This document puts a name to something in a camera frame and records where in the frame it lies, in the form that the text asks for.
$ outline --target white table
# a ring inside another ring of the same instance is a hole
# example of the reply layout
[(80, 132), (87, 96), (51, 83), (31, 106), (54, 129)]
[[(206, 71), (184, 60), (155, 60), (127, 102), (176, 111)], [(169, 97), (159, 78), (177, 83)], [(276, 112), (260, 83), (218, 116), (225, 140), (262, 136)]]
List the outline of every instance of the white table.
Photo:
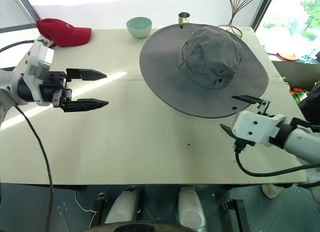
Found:
[[(243, 41), (269, 75), (262, 96), (272, 101), (269, 113), (303, 118), (299, 108), (251, 28)], [(126, 30), (94, 30), (90, 42), (55, 48), (52, 71), (95, 69), (113, 80), (74, 81), (73, 99), (107, 100), (109, 105), (88, 112), (63, 113), (58, 108), (22, 106), (42, 139), (56, 185), (89, 184), (261, 184), (306, 181), (306, 173), (251, 177), (235, 162), (234, 140), (220, 123), (234, 116), (205, 119), (166, 105), (148, 88), (139, 68), (146, 39)], [(256, 105), (248, 110), (256, 112)], [(11, 109), (0, 131), (0, 177), (3, 183), (48, 184), (45, 162), (27, 123)], [(275, 146), (248, 146), (241, 153), (253, 172), (299, 166), (297, 159)]]

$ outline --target gray floor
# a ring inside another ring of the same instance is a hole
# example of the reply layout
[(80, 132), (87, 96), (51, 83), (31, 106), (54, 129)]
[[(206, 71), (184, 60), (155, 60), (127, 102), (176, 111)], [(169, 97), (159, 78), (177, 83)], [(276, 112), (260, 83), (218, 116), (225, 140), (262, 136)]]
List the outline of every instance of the gray floor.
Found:
[[(106, 192), (108, 205), (128, 186), (91, 185), (77, 192), (85, 209), (92, 209), (99, 192)], [(144, 186), (145, 199), (141, 218), (175, 224), (177, 222), (178, 185)], [(221, 213), (227, 199), (243, 199), (252, 232), (319, 232), (320, 213), (309, 190), (292, 186), (269, 199), (259, 185), (224, 190), (218, 185), (196, 185), (209, 232), (239, 231), (232, 212)], [(43, 232), (49, 189), (45, 187), (1, 184), (0, 231)], [(52, 232), (76, 232), (88, 227), (92, 213), (79, 209), (74, 191), (54, 190)]]

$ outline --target hat brim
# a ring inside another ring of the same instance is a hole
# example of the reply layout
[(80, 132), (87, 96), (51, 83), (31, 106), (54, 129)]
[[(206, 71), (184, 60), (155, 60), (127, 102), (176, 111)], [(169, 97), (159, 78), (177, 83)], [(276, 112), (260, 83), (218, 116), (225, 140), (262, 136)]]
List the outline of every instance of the hat brim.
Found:
[(186, 77), (179, 69), (179, 53), (191, 34), (204, 26), (211, 25), (185, 23), (181, 28), (181, 24), (174, 24), (155, 32), (141, 50), (141, 73), (150, 89), (176, 110), (202, 118), (227, 117), (249, 106), (232, 96), (260, 97), (269, 77), (249, 47), (232, 33), (242, 45), (242, 59), (226, 87), (206, 88)]

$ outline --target white wall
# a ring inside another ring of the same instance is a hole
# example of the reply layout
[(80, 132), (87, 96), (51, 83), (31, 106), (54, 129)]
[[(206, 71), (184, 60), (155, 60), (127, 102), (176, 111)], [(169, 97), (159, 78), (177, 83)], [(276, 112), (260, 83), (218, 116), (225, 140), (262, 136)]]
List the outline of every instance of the white wall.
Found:
[(15, 0), (0, 0), (0, 28), (30, 23)]
[[(57, 18), (78, 27), (124, 29), (133, 17), (148, 17), (154, 28), (176, 24), (179, 12), (189, 12), (190, 22), (227, 24), (229, 0), (29, 0), (39, 17)], [(250, 26), (261, 0), (254, 0), (234, 19), (236, 26)]]

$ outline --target light green bowl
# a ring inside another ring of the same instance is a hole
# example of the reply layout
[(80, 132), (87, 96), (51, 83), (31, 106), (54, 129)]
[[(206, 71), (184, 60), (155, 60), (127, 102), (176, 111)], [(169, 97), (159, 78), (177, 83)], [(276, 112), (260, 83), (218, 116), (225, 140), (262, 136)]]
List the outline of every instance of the light green bowl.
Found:
[(146, 17), (136, 17), (128, 20), (126, 28), (133, 37), (140, 39), (150, 34), (152, 22)]

